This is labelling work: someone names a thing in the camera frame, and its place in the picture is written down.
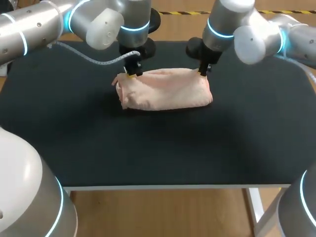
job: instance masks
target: black table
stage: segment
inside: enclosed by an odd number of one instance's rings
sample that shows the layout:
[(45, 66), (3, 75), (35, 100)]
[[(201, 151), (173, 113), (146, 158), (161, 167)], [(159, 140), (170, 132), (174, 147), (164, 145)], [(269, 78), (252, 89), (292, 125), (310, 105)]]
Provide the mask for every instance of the black table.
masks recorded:
[[(81, 42), (98, 60), (117, 57)], [(196, 68), (185, 42), (157, 42), (144, 70)], [(54, 46), (16, 60), (0, 94), (0, 125), (31, 143), (66, 187), (290, 184), (316, 156), (316, 97), (304, 72), (233, 49), (209, 75), (214, 102), (169, 112), (123, 111), (98, 66)]]

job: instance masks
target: floor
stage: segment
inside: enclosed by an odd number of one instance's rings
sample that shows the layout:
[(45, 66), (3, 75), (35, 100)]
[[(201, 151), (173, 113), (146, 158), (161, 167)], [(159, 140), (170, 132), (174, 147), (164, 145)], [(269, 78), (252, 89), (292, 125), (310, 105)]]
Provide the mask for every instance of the floor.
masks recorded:
[[(159, 11), (210, 11), (214, 0), (153, 0)], [(33, 3), (20, 0), (20, 6)], [(315, 0), (257, 0), (258, 10), (313, 10)], [(316, 15), (295, 14), (315, 25)], [(163, 15), (154, 40), (201, 36), (207, 15)], [(64, 40), (78, 40), (73, 35)], [(0, 78), (0, 89), (4, 78)], [(266, 209), (278, 188), (260, 189)], [(76, 192), (78, 237), (251, 237), (248, 206), (241, 189)], [(269, 237), (279, 237), (276, 228)]]

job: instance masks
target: folded cloth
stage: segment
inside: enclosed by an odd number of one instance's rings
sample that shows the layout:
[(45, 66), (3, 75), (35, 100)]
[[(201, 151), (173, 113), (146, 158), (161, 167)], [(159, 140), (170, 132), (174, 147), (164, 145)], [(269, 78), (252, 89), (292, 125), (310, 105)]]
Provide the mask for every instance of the folded cloth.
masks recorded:
[(174, 110), (206, 106), (213, 100), (207, 78), (197, 69), (159, 69), (139, 77), (121, 73), (115, 84), (123, 109)]

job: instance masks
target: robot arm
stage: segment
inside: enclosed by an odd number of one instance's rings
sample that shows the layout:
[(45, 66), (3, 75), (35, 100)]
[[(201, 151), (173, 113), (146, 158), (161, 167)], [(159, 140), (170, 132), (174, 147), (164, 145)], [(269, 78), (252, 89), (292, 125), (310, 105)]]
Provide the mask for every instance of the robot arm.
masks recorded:
[(191, 38), (187, 54), (200, 61), (205, 76), (232, 44), (238, 58), (255, 64), (267, 56), (284, 54), (316, 67), (316, 28), (287, 15), (268, 21), (254, 8), (254, 0), (216, 0), (202, 38)]
[(43, 0), (38, 4), (0, 15), (0, 65), (44, 47), (73, 32), (97, 50), (116, 39), (120, 52), (150, 54), (125, 62), (129, 74), (141, 75), (141, 59), (154, 55), (148, 38), (151, 0)]

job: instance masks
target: white cable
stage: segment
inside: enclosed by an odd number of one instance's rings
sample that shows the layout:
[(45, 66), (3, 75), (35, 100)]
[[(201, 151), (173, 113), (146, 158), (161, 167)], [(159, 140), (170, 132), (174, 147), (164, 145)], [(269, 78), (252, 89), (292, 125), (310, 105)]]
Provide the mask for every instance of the white cable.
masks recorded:
[(312, 71), (309, 69), (309, 67), (307, 67), (304, 64), (302, 64), (302, 63), (300, 63), (300, 62), (298, 62), (298, 61), (296, 61), (294, 59), (291, 59), (291, 58), (286, 58), (286, 57), (283, 57), (283, 56), (280, 56), (280, 55), (276, 55), (276, 57), (299, 66), (313, 80), (313, 83), (316, 85), (316, 77), (314, 76)]
[(72, 52), (74, 52), (75, 54), (77, 54), (78, 56), (84, 58), (85, 60), (87, 60), (87, 61), (89, 61), (91, 63), (94, 63), (94, 64), (98, 64), (98, 65), (110, 65), (110, 64), (116, 63), (116, 62), (118, 62), (120, 60), (123, 60), (124, 58), (127, 58), (127, 57), (132, 56), (132, 55), (140, 56), (140, 52), (138, 52), (138, 51), (131, 51), (131, 52), (126, 53), (126, 54), (124, 54), (124, 55), (122, 55), (122, 56), (120, 56), (120, 57), (118, 57), (116, 59), (113, 59), (111, 61), (101, 62), (101, 61), (97, 61), (97, 60), (94, 60), (92, 58), (89, 58), (88, 56), (84, 55), (83, 53), (79, 52), (78, 50), (70, 47), (69, 45), (67, 45), (65, 43), (57, 41), (56, 44), (66, 48), (66, 49), (68, 49), (68, 50), (70, 50)]

